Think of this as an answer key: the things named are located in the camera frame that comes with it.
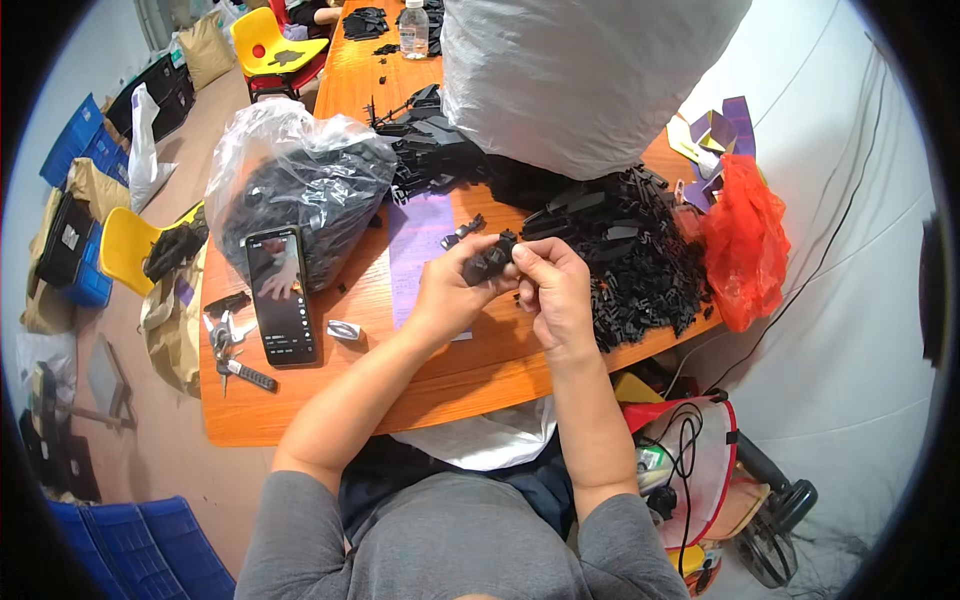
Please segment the hand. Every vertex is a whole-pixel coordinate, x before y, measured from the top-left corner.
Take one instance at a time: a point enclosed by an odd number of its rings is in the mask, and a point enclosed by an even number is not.
[[[587,263],[556,237],[517,244],[514,263],[523,273],[520,305],[537,313],[534,333],[547,362],[577,361],[585,352],[597,352]]]
[[[290,290],[293,288],[294,281],[296,280],[297,261],[287,257],[286,261],[283,263],[283,266],[280,267],[280,270],[267,277],[267,280],[263,282],[263,285],[260,286],[260,291],[257,292],[256,296],[258,298],[263,298],[267,294],[273,292],[272,296],[274,300],[280,300],[280,294],[283,294],[284,300],[289,300]]]
[[[470,287],[462,272],[467,259],[493,246],[499,235],[470,235],[440,258],[423,265],[417,304],[404,324],[418,338],[439,348],[476,321],[483,307],[497,296],[515,290],[519,271],[507,265],[503,275]]]

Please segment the person sitting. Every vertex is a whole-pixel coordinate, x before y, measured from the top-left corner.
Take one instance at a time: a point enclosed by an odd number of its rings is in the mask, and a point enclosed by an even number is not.
[[[328,6],[326,0],[284,0],[284,3],[290,22],[311,28],[316,25],[336,26],[343,10]]]

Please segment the orange table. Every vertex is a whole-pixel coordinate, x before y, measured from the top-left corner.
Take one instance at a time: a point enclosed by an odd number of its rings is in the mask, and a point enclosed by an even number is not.
[[[314,114],[327,118],[343,113],[361,121],[364,105],[371,101],[377,114],[396,108],[422,87],[443,81],[440,58],[409,61],[399,54],[373,56],[376,48],[397,43],[394,21],[402,3],[397,0],[348,0],[344,15],[356,6],[379,6],[387,11],[391,31],[380,39],[350,41],[337,30],[326,61],[323,82]],[[385,84],[380,84],[381,76]],[[691,180],[687,161],[669,149],[662,133],[642,156],[644,162],[669,181]],[[457,225],[483,213],[488,232],[505,228],[520,230],[524,211],[495,203],[485,185],[465,187],[450,194]],[[385,210],[380,213],[386,218]],[[220,376],[206,334],[201,335],[201,390],[206,435],[216,445],[274,445],[299,408],[360,358],[362,350],[347,348],[324,335],[326,321],[337,319],[360,324],[370,347],[393,335],[387,228],[368,229],[338,278],[348,290],[341,294],[334,285],[310,298],[317,339],[323,344],[323,363],[311,368],[277,370],[267,364],[259,331],[254,330],[244,349],[244,364],[267,373],[279,382],[271,395],[237,380],[228,384],[222,397]],[[202,290],[206,304],[227,294],[247,289],[243,280],[211,244],[207,249]],[[253,321],[252,306],[236,316],[238,324]],[[702,316],[678,340],[671,328],[647,333],[640,344],[622,346],[606,355],[610,371],[671,348],[683,340],[720,324],[718,316]],[[390,433],[472,417],[519,404],[550,393],[550,373],[532,330],[531,315],[517,308],[512,295],[492,302],[474,324],[471,341],[447,345],[417,373],[407,390],[380,422],[375,433]]]

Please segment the smartphone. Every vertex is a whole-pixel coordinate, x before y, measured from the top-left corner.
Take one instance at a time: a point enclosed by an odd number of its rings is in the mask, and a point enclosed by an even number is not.
[[[300,228],[259,231],[248,235],[244,243],[267,362],[274,367],[317,362],[319,343],[303,290]]]

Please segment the tiled floor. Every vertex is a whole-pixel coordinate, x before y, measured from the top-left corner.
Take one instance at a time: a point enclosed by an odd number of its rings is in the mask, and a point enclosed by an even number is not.
[[[316,84],[304,94],[308,109]],[[197,92],[186,122],[158,144],[160,160],[179,164],[142,216],[166,226],[199,201],[206,189],[213,148],[233,113],[250,100],[239,67]],[[120,433],[101,423],[74,419],[90,443],[105,503],[184,496],[227,569],[239,573],[253,527],[257,494],[273,460],[272,448],[219,448],[206,439],[201,403],[179,394],[153,371],[137,332],[142,299],[121,283],[109,306],[78,314],[76,404],[95,408],[86,383],[86,360],[97,333],[113,345],[132,387],[138,427]]]

